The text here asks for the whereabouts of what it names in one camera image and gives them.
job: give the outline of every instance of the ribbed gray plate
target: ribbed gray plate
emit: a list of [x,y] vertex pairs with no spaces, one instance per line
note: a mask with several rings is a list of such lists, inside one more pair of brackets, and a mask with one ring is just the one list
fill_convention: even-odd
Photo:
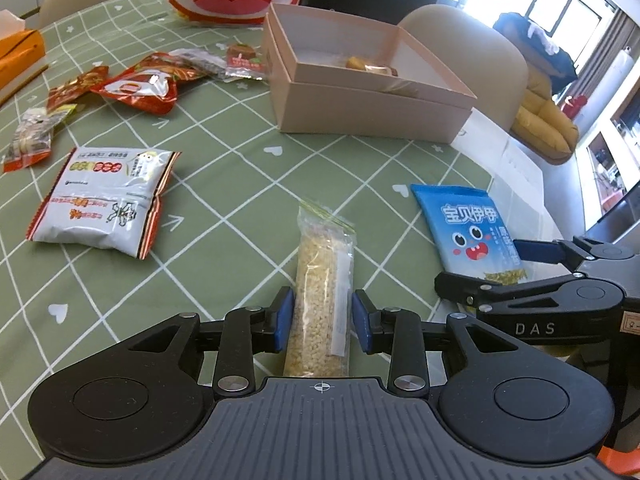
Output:
[[426,402],[375,379],[268,379],[223,400],[184,446],[146,463],[92,468],[50,460],[33,480],[605,480],[593,458],[549,468],[493,462],[459,444]]

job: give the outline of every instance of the open box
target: open box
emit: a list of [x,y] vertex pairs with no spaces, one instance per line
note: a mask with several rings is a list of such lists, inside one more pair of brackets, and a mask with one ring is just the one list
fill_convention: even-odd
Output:
[[[476,101],[446,65],[395,25],[272,4],[263,38],[283,132],[451,142]],[[398,77],[345,68],[350,56],[392,66]]]

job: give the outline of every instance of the cartoon eye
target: cartoon eye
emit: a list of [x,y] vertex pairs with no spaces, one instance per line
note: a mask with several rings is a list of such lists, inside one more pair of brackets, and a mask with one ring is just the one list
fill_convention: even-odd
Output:
[[475,225],[472,225],[469,228],[469,234],[476,240],[482,240],[482,231],[480,230],[479,227],[476,227]]
[[466,238],[460,233],[453,233],[451,239],[457,246],[464,247],[466,245]]

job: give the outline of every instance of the checkered tablecloth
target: checkered tablecloth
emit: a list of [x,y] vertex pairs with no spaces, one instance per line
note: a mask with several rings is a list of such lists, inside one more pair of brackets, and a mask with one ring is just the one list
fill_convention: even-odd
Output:
[[[112,0],[43,34],[50,68],[0,110],[0,146],[19,114],[93,65],[110,65],[115,74],[157,50],[206,46],[222,53],[230,40],[257,46],[261,31],[188,27],[167,15],[162,0]],[[21,478],[43,458],[27,404],[56,370],[176,313],[222,319],[243,305],[267,306],[282,285],[292,285],[300,197],[355,225],[354,286],[380,306],[436,316],[440,261],[408,186],[487,189],[492,176],[453,148],[429,142],[283,135],[268,92],[260,82],[206,80],[183,87],[163,117],[90,95],[57,135],[48,161],[0,176],[0,476]],[[25,241],[65,155],[81,145],[183,152],[146,260]],[[283,358],[257,355],[258,382],[280,373]],[[214,361],[207,356],[201,383],[210,383]],[[351,373],[386,379],[388,358],[362,354],[352,338]]]

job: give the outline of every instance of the yellow sofa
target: yellow sofa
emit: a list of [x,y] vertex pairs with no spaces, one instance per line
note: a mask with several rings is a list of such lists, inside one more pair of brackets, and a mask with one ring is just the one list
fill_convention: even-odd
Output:
[[529,81],[511,131],[550,164],[564,164],[575,151],[578,128],[551,99],[549,77],[527,65]]

